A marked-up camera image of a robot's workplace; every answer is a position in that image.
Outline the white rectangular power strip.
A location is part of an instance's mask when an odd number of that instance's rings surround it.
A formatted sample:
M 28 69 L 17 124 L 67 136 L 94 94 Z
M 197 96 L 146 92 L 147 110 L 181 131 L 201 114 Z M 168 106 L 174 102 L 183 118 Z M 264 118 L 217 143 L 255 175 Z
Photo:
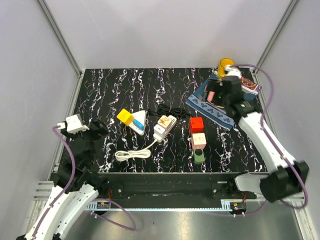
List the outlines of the white rectangular power strip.
M 173 115 L 162 115 L 153 127 L 153 138 L 157 142 L 162 142 L 172 128 L 176 125 L 177 118 Z

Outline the white cube charger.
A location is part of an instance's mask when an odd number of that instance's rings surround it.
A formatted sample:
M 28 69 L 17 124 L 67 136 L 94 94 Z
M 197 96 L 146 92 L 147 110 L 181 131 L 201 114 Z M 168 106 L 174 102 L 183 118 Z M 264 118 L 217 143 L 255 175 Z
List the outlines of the white cube charger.
M 156 135 L 158 135 L 160 138 L 162 138 L 163 136 L 164 136 L 164 133 L 165 133 L 165 129 L 162 127 L 162 126 L 160 126 L 159 124 L 156 124 L 155 126 L 154 126 L 154 133 L 156 134 Z

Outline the pink cube socket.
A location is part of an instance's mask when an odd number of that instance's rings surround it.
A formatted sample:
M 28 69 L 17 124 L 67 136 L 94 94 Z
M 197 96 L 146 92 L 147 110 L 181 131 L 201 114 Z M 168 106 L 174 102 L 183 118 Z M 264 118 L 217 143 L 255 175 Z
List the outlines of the pink cube socket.
M 193 150 L 203 150 L 206 147 L 207 140 L 205 133 L 193 133 L 191 135 L 191 146 Z

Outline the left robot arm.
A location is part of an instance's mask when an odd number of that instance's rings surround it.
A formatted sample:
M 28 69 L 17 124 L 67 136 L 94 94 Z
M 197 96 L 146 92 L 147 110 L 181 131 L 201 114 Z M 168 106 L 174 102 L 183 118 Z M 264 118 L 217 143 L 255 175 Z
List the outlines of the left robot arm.
M 58 168 L 49 198 L 31 229 L 19 240 L 64 240 L 71 227 L 96 198 L 108 193 L 108 180 L 91 172 L 95 141 L 108 134 L 100 119 L 84 124 L 78 114 L 52 127 L 69 154 Z

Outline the blue plug adapter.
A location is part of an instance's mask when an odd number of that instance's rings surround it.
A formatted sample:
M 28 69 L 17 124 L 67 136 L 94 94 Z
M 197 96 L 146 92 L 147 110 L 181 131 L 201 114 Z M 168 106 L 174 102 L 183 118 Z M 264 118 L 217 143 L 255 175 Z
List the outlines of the blue plug adapter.
M 140 131 L 144 130 L 144 125 L 141 122 L 139 122 L 137 119 L 134 119 L 132 122 L 133 122 L 133 125 L 137 127 Z

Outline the yellow cube socket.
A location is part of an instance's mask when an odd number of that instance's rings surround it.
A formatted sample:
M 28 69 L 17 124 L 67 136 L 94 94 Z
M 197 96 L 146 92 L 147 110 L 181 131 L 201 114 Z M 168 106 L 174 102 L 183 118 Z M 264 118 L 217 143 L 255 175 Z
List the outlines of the yellow cube socket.
M 118 113 L 116 118 L 126 126 L 129 126 L 134 120 L 134 116 L 124 108 Z

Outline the beige cube socket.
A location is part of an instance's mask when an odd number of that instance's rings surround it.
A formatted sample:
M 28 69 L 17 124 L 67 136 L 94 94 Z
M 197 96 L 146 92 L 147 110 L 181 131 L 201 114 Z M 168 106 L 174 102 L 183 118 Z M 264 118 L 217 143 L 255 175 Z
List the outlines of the beige cube socket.
M 166 115 L 162 115 L 157 121 L 157 124 L 167 130 L 172 124 L 172 119 Z

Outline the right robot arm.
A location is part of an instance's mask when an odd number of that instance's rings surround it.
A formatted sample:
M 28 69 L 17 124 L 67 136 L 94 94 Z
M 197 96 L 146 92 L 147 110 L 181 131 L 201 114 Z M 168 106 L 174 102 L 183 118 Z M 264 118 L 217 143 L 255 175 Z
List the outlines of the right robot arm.
M 227 185 L 228 195 L 239 198 L 244 192 L 262 195 L 270 203 L 284 201 L 292 195 L 303 193 L 308 201 L 305 182 L 309 166 L 297 161 L 281 145 L 269 126 L 264 114 L 252 100 L 246 100 L 242 81 L 238 76 L 229 75 L 223 79 L 208 79 L 204 88 L 205 101 L 220 104 L 226 115 L 234 120 L 253 142 L 267 168 L 268 175 L 243 173 Z

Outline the white triangular power strip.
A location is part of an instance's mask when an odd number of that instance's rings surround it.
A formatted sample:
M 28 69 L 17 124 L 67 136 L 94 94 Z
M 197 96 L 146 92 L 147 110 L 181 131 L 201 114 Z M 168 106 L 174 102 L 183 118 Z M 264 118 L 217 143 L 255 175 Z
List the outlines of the white triangular power strip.
M 146 110 L 140 110 L 137 112 L 132 113 L 134 119 L 137 119 L 139 122 L 141 122 L 144 125 L 144 130 L 141 131 L 137 127 L 134 126 L 133 122 L 129 125 L 129 127 L 135 131 L 138 135 L 143 136 L 146 129 L 146 119 L 147 119 L 147 111 Z

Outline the green power strip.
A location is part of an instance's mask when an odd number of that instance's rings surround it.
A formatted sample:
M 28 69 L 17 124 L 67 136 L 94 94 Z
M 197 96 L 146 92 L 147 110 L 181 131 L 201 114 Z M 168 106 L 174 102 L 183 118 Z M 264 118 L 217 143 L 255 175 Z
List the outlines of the green power strip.
M 202 164 L 205 162 L 205 155 L 203 149 L 194 149 L 193 157 L 195 164 Z

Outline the red cube socket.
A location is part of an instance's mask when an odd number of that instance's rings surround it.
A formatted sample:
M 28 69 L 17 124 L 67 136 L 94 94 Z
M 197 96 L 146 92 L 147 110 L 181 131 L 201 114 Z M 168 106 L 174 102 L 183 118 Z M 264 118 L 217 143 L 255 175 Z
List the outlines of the red cube socket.
M 189 119 L 189 131 L 191 134 L 202 133 L 204 131 L 204 122 L 202 117 L 191 117 Z

